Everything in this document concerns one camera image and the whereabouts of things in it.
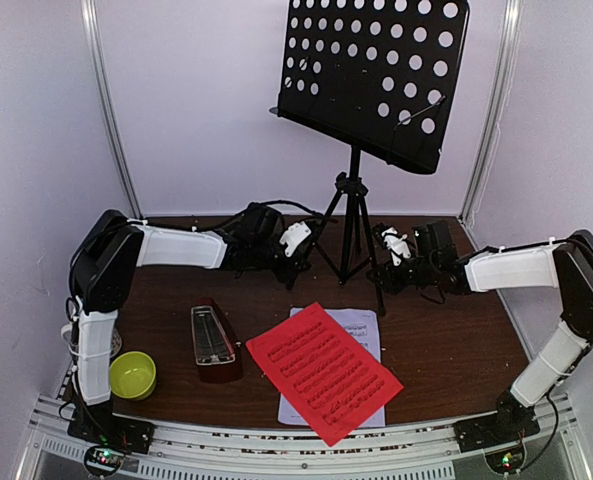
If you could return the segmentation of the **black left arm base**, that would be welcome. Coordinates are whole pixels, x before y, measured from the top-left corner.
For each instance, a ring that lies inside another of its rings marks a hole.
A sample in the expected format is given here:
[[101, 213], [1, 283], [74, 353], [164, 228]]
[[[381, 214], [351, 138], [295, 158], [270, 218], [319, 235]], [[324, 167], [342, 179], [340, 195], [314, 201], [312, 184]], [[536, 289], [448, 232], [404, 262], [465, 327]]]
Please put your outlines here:
[[98, 419], [76, 411], [67, 428], [71, 437], [108, 446], [124, 453], [147, 454], [155, 433], [151, 422], [110, 415]]

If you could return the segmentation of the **black perforated music stand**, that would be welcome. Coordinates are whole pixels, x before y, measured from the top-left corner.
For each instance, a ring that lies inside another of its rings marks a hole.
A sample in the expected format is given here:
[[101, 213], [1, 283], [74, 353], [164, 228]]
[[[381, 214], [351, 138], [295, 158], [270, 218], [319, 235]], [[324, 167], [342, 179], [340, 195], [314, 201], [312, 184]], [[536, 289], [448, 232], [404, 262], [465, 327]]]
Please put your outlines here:
[[351, 149], [324, 214], [346, 203], [340, 284], [377, 258], [361, 156], [436, 172], [462, 62], [466, 1], [291, 1], [274, 112]]

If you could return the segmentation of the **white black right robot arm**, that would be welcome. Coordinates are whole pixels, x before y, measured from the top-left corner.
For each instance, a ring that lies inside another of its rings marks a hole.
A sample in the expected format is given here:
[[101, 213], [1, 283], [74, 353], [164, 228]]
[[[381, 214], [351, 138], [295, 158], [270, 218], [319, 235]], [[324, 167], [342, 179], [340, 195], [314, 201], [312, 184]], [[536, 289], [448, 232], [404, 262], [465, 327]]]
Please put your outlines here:
[[372, 233], [390, 258], [368, 277], [389, 294], [434, 287], [442, 302], [447, 294], [528, 287], [559, 291], [562, 313], [554, 333], [509, 387], [509, 404], [489, 419], [495, 440], [511, 440], [527, 424], [525, 409], [570, 376], [593, 348], [593, 234], [577, 230], [563, 239], [488, 246], [460, 256], [444, 221], [417, 226], [411, 236], [384, 223], [376, 224]]

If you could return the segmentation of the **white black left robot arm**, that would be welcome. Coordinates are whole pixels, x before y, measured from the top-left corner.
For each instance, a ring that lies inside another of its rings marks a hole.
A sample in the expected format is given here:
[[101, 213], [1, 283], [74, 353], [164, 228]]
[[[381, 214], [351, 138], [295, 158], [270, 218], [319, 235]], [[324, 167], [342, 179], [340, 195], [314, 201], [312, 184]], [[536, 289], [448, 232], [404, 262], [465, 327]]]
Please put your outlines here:
[[82, 429], [99, 444], [119, 436], [118, 419], [98, 405], [111, 398], [111, 337], [136, 269], [269, 270], [281, 283], [291, 284], [306, 268], [302, 250], [312, 234], [310, 222], [285, 227], [281, 213], [262, 203], [249, 204], [211, 229], [158, 226], [118, 210], [105, 211], [75, 252], [69, 272], [75, 388], [90, 406], [79, 420]]

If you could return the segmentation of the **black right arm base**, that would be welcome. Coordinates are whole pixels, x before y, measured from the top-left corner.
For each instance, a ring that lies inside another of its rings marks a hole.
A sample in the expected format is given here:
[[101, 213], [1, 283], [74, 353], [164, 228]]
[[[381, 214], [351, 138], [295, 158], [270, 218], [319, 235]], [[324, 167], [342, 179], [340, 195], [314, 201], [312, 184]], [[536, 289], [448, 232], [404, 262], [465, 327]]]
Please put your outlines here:
[[495, 413], [457, 421], [453, 429], [462, 453], [516, 442], [540, 432], [535, 408], [525, 407], [511, 396], [497, 400]]

